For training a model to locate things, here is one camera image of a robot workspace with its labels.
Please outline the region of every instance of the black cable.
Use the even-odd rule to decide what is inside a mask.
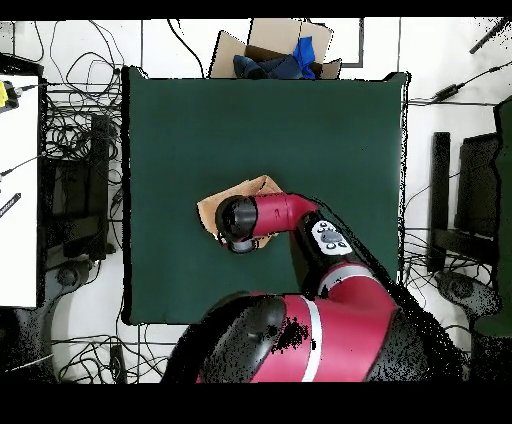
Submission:
[[[463,325],[452,324],[452,325],[449,325],[448,327],[443,327],[443,329],[445,331],[450,330],[451,328],[460,328],[461,330],[467,331],[469,334],[471,334],[471,330],[469,328],[464,327]]]
[[[140,382],[140,324],[137,325],[137,384]]]
[[[464,170],[464,173],[474,171],[475,169],[479,169],[479,168],[482,168],[482,167],[484,167],[484,166],[489,166],[489,164],[488,164],[488,163],[484,163],[484,164],[481,164],[481,165],[474,166],[474,167],[472,167],[472,168],[470,168],[470,169],[468,169],[468,170]],[[454,173],[454,174],[450,175],[450,176],[448,177],[448,179],[451,179],[451,178],[453,178],[453,177],[456,177],[456,176],[457,176],[457,175],[459,175],[461,172],[462,172],[462,171],[458,171],[458,172],[456,172],[456,173]],[[422,190],[418,191],[415,195],[413,195],[413,196],[412,196],[412,197],[407,201],[407,203],[405,204],[404,213],[405,213],[405,211],[407,210],[407,207],[409,206],[409,203],[411,203],[411,200],[412,200],[412,199],[414,199],[415,197],[417,197],[418,195],[420,195],[421,193],[423,193],[424,191],[428,190],[431,186],[432,186],[432,184],[429,184],[429,185],[428,185],[428,186],[426,186],[424,189],[422,189]]]
[[[460,84],[451,84],[448,87],[443,88],[442,90],[438,91],[436,94],[434,94],[430,99],[412,99],[410,102],[416,102],[416,101],[423,101],[427,100],[428,104],[442,104],[445,103],[445,100],[449,99],[450,97],[455,96],[459,91],[464,88],[466,85],[468,85],[470,82],[482,77],[483,75],[490,74],[493,72],[500,71],[501,69],[510,66],[512,64],[512,60],[510,62],[504,63],[500,66],[493,66],[489,68],[487,71],[482,72],[470,79],[468,79],[465,82],[462,82]]]
[[[72,337],[70,339],[53,339],[52,340],[52,345],[59,345],[59,344],[88,344],[88,343],[100,343],[100,342],[97,342],[97,341],[94,341],[94,340],[89,340],[89,339],[93,339],[93,338],[98,338],[98,337],[107,337],[107,338],[115,338],[115,336],[111,336],[111,335],[108,335],[108,334],[95,334],[93,336],[84,336],[84,337]],[[124,344],[126,344],[127,346],[137,346],[137,342],[127,342],[127,341],[123,341]],[[167,342],[144,342],[144,343],[147,343],[148,345],[155,345],[155,346],[175,346],[176,343],[167,343]]]
[[[181,44],[183,44],[185,46],[185,48],[192,54],[192,56],[195,57],[195,59],[197,60],[197,63],[199,64],[199,68],[201,68],[201,77],[204,79],[204,70],[203,70],[203,65],[201,64],[201,61],[199,60],[199,58],[197,57],[197,55],[194,53],[194,51],[187,45],[187,43],[185,43],[185,41],[183,41],[183,39],[178,35],[178,33],[174,30],[172,24],[171,24],[171,20],[170,19],[167,19],[167,24],[169,25],[169,28],[171,28],[171,31],[172,33],[176,36],[176,38],[178,40],[181,41]]]
[[[146,324],[146,329],[144,330],[144,344],[146,345],[146,347],[149,350],[149,354],[151,355],[151,359],[153,360],[153,363],[156,364],[155,355],[153,354],[153,351],[151,350],[151,347],[149,346],[148,340],[146,338],[146,335],[147,335],[147,332],[148,332],[148,328],[149,328],[149,324]],[[162,372],[160,372],[160,371],[157,371],[157,373],[160,375],[160,377],[164,376],[164,374]]]
[[[34,21],[34,26],[36,28],[36,33],[37,33],[37,38],[39,40],[39,45],[41,46],[41,57],[39,59],[36,59],[36,60],[32,60],[32,59],[27,59],[26,57],[21,57],[21,56],[17,56],[16,55],[16,25],[13,23],[13,40],[12,40],[12,54],[11,53],[3,53],[7,56],[11,56],[11,57],[15,57],[17,59],[22,59],[22,60],[26,60],[27,62],[32,62],[32,63],[37,63],[37,62],[40,62],[41,60],[43,60],[44,58],[44,45],[43,45],[43,41],[41,39],[41,34],[39,33],[39,28],[37,27],[37,21]]]

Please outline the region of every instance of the green table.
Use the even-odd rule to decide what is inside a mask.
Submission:
[[[285,235],[234,255],[199,223],[199,200],[260,175],[327,203],[396,275],[405,74],[150,80],[130,68],[123,75],[131,210],[125,322],[189,324],[232,292],[297,292]]]

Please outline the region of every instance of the blue cloth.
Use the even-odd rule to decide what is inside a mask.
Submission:
[[[246,56],[233,57],[236,76],[248,79],[315,79],[309,67],[314,61],[313,37],[300,38],[293,55],[278,59],[256,63]]]
[[[309,67],[315,61],[315,52],[313,51],[313,37],[299,38],[297,47],[293,52],[293,57],[297,61],[303,78],[315,79],[315,74]]]
[[[233,57],[235,74],[247,79],[300,79],[302,71],[293,56],[256,63],[254,60],[235,55]]]

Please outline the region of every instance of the cardboard piece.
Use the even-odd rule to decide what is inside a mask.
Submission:
[[[206,199],[201,200],[197,203],[197,210],[199,212],[199,218],[201,222],[210,234],[217,239],[217,226],[215,225],[215,211],[225,198],[229,196],[254,196],[256,194],[271,194],[280,193],[282,190],[275,183],[272,178],[268,175],[262,175],[261,177],[253,180],[245,180],[237,186],[228,188],[227,190],[221,191],[220,193],[214,194]],[[258,240],[258,248],[263,248],[275,235],[264,237]]]
[[[333,31],[323,25],[289,18],[253,18],[247,43],[226,31],[220,31],[210,67],[210,78],[236,78],[235,55],[247,56],[255,62],[293,54],[301,37],[313,37],[315,62],[310,65],[317,79],[337,79],[341,59],[324,63]]]

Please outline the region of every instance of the red robot arm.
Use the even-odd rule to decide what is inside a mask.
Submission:
[[[194,380],[198,374],[198,382],[423,378],[421,342],[341,228],[314,202],[286,193],[234,196],[219,205],[216,224],[236,253],[252,250],[260,237],[288,232],[301,294],[242,293],[220,302],[207,314],[209,324],[198,326],[218,323],[203,330],[211,346],[203,348]],[[186,357],[180,343],[176,350]],[[173,356],[171,371],[179,369]],[[389,361],[399,356],[407,359]]]

